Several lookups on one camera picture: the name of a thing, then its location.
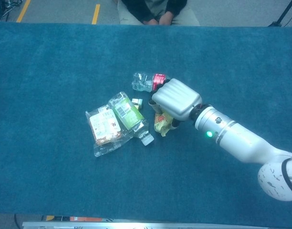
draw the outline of gray floor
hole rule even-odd
[[[26,0],[15,8],[8,21],[16,21]],[[268,26],[276,21],[290,0],[188,0],[201,26]],[[91,24],[100,4],[97,24],[118,24],[113,0],[31,0],[22,19],[25,23]],[[292,8],[282,24],[292,16]],[[18,223],[39,221],[42,216],[18,215]],[[0,229],[15,229],[13,214],[0,214]]]

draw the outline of transparent plastic bag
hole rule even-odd
[[[86,111],[85,115],[95,139],[96,157],[118,149],[132,138],[108,105],[91,112]]]

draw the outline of snack package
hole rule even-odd
[[[120,125],[114,111],[108,105],[92,112],[86,111],[85,114],[95,139],[96,157],[112,152],[130,140],[127,130]]]
[[[155,131],[159,132],[162,137],[165,137],[167,132],[171,128],[171,123],[173,121],[173,117],[171,117],[167,112],[163,111],[163,113],[155,115]]]

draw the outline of plastic bottle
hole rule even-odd
[[[157,85],[162,84],[166,79],[169,78],[164,74],[134,73],[132,88],[140,92],[151,92],[156,90]]]
[[[148,122],[133,105],[125,92],[120,92],[110,99],[109,105],[129,131],[129,134],[141,139],[145,146],[154,140],[154,137],[148,131]]]

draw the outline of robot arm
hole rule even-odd
[[[292,153],[273,147],[211,105],[202,104],[201,96],[177,79],[159,88],[152,100],[176,120],[194,121],[197,130],[239,161],[262,164],[258,174],[262,189],[275,199],[292,200]]]

